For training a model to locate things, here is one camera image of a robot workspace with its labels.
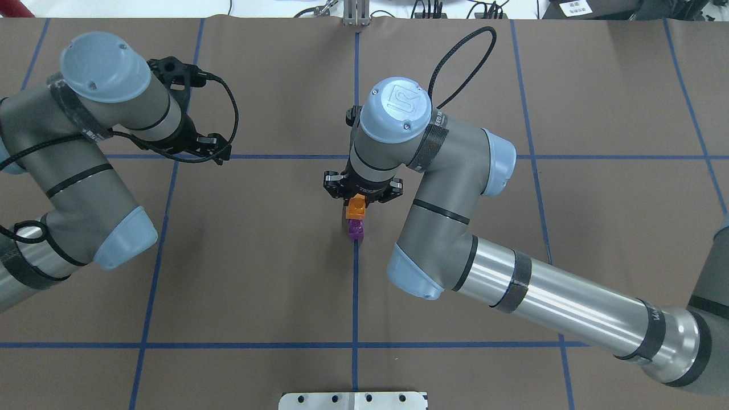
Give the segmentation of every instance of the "gray metal bracket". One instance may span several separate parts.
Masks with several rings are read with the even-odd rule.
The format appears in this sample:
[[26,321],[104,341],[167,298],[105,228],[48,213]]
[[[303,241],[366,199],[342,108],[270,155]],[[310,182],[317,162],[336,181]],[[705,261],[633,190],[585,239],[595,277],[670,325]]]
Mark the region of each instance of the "gray metal bracket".
[[343,20],[345,26],[368,26],[370,0],[344,0]]

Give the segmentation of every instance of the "white bracket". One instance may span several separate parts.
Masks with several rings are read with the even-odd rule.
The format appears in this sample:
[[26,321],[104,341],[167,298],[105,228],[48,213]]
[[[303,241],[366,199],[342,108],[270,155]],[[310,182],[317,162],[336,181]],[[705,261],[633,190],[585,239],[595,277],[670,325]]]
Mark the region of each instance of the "white bracket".
[[288,393],[278,402],[278,410],[428,410],[428,393]]
[[370,24],[370,0],[344,0],[344,25],[368,26]]

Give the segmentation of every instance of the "black band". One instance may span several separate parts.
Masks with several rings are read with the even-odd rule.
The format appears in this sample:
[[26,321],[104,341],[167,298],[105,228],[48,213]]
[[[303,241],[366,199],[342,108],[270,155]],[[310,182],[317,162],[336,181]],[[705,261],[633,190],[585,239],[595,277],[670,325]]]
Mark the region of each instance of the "black band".
[[638,300],[643,302],[648,311],[648,329],[645,331],[645,337],[635,352],[627,356],[615,357],[633,364],[646,365],[653,360],[660,347],[663,346],[663,340],[666,338],[666,317],[659,308],[641,299]]
[[712,356],[712,332],[709,330],[709,325],[706,324],[706,321],[699,313],[692,311],[689,311],[689,313],[696,319],[696,325],[698,326],[698,352],[696,352],[696,359],[686,374],[672,382],[663,383],[669,387],[684,387],[695,382],[706,369],[709,358]]
[[65,190],[71,185],[77,183],[78,181],[86,179],[94,174],[98,174],[99,172],[108,171],[110,169],[114,169],[114,167],[112,167],[110,163],[102,163],[101,165],[91,167],[86,171],[79,172],[78,174],[69,177],[64,181],[59,182],[55,187],[50,188],[48,191],[46,191],[46,196],[48,197],[48,199],[51,199],[54,195],[61,192],[62,190]]
[[69,278],[68,276],[63,278],[48,276],[37,267],[32,266],[18,249],[17,243],[5,236],[0,236],[0,262],[15,280],[37,290],[48,289]]
[[529,290],[531,280],[531,258],[517,250],[513,252],[514,272],[511,274],[509,286],[502,298],[495,305],[490,306],[504,313],[511,313],[519,307]]
[[441,214],[442,216],[451,218],[452,220],[457,220],[464,225],[468,225],[471,222],[470,219],[464,216],[461,216],[455,212],[448,211],[447,209],[443,209],[440,206],[430,204],[417,198],[413,199],[413,205],[425,208],[431,212],[435,212],[436,214]]
[[91,115],[86,106],[79,100],[79,96],[69,87],[61,74],[52,75],[46,81],[50,95],[61,108],[71,124],[92,142],[101,142],[112,137],[109,130],[104,128],[96,118]]
[[420,141],[420,146],[415,151],[415,155],[408,164],[408,168],[415,172],[425,172],[430,166],[430,163],[435,159],[435,156],[438,155],[447,136],[447,128],[433,123],[428,124],[423,132],[423,139]]
[[724,319],[729,320],[729,306],[726,306],[725,304],[693,295],[688,301],[688,306],[693,306],[697,309],[703,310],[704,312],[715,314],[718,317],[723,317]]
[[468,260],[466,261],[466,267],[463,268],[463,273],[461,274],[461,278],[458,279],[458,283],[456,283],[456,286],[453,287],[452,291],[458,292],[461,289],[461,286],[466,282],[466,278],[468,277],[468,273],[471,271],[471,267],[473,266],[473,260],[476,258],[476,249],[478,249],[478,237],[471,235],[473,238],[471,240],[471,253],[468,255]]
[[392,171],[393,169],[395,169],[395,168],[397,168],[399,166],[399,165],[396,165],[396,166],[394,166],[392,168],[378,168],[376,166],[372,166],[369,163],[367,163],[367,161],[363,160],[362,157],[359,156],[359,152],[357,152],[357,146],[356,145],[352,145],[352,147],[354,148],[354,154],[359,159],[359,162],[363,163],[364,166],[366,166],[366,167],[368,167],[370,169],[374,169],[375,171]]
[[[46,221],[46,215],[47,214],[45,214],[45,215],[43,215],[41,217],[41,223],[43,225],[46,225],[46,227],[47,227],[48,224],[45,222]],[[70,263],[72,265],[75,265],[75,266],[86,266],[87,265],[87,263],[79,262],[78,260],[73,259],[69,254],[65,253],[61,249],[61,247],[58,246],[58,243],[53,238],[53,235],[51,235],[50,229],[48,229],[47,230],[47,233],[46,233],[46,242],[48,242],[48,244],[50,245],[51,249],[53,249],[58,254],[58,256],[60,256],[61,258],[63,258],[63,260],[65,260],[66,262],[68,262],[68,263]]]
[[146,130],[150,130],[150,129],[156,127],[157,125],[161,124],[165,120],[165,118],[167,118],[167,114],[170,113],[170,107],[172,106],[172,100],[171,99],[172,99],[172,96],[169,96],[167,98],[167,109],[165,110],[165,113],[162,114],[162,117],[160,117],[160,119],[157,120],[156,123],[154,123],[154,124],[152,124],[152,125],[150,125],[148,127],[144,127],[144,128],[127,128],[127,129],[129,131],[146,131]]

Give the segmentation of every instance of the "white label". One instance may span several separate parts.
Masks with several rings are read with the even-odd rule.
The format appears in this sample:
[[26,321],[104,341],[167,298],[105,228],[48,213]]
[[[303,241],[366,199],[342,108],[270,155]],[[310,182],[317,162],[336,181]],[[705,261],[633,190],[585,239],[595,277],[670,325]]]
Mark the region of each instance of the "white label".
[[587,3],[587,0],[568,1],[567,3],[560,3],[559,7],[562,7],[562,11],[567,17],[592,13],[592,9]]

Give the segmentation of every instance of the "purple block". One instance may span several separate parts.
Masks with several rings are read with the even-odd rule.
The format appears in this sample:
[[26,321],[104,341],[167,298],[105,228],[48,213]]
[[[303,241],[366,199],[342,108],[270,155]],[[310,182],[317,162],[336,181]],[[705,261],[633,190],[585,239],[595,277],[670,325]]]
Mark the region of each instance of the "purple block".
[[347,220],[349,238],[353,241],[361,241],[365,237],[365,224],[361,220]]

